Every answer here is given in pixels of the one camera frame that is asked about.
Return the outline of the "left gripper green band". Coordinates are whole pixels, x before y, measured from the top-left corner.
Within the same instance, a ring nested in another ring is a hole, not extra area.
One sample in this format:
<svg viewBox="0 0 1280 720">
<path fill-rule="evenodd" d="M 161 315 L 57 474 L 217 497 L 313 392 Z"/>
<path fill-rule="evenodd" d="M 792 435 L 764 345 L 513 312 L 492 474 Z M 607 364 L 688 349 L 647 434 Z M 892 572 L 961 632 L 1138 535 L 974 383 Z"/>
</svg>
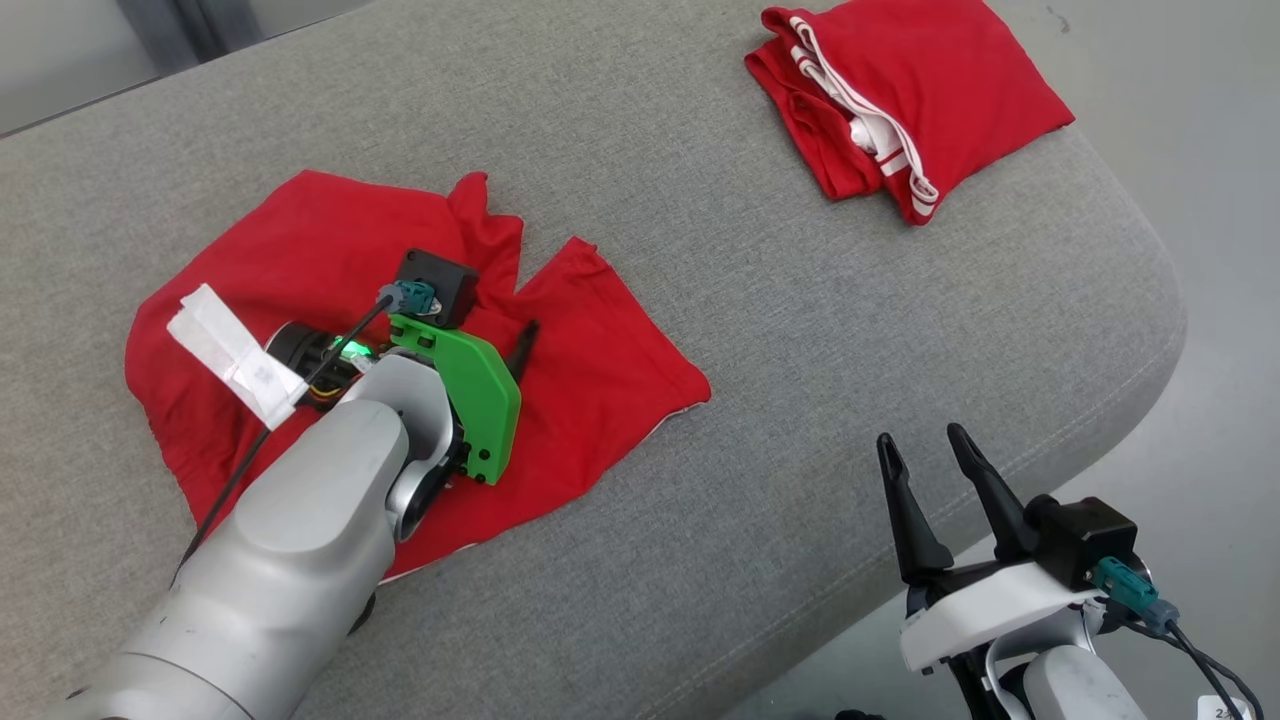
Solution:
<svg viewBox="0 0 1280 720">
<path fill-rule="evenodd" d="M 462 329 L 390 316 L 392 343 L 411 357 L 426 360 L 443 383 L 451 437 L 435 465 L 485 486 L 499 482 L 515 445 L 522 405 L 518 386 L 539 332 L 538 320 L 526 322 L 503 359 L 490 342 Z"/>
</svg>

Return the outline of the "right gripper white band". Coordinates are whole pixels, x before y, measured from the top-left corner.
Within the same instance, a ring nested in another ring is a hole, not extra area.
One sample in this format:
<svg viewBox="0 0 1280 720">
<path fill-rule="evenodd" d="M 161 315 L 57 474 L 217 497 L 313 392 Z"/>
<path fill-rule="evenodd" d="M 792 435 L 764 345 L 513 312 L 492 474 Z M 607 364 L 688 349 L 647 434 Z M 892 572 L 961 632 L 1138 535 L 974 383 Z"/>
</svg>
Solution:
<svg viewBox="0 0 1280 720">
<path fill-rule="evenodd" d="M 973 484 L 995 537 L 995 559 L 974 565 L 978 578 L 908 612 L 900 633 L 906 667 L 924 671 L 946 659 L 989 644 L 1005 659 L 1042 653 L 1060 646 L 1084 647 L 1083 606 L 1102 592 L 1073 589 L 1032 559 L 1037 532 L 1025 509 L 960 423 L 947 438 L 961 474 Z M 909 487 L 910 473 L 892 436 L 876 442 L 899 571 L 908 585 L 924 585 L 954 566 L 954 555 L 934 536 Z"/>
</svg>

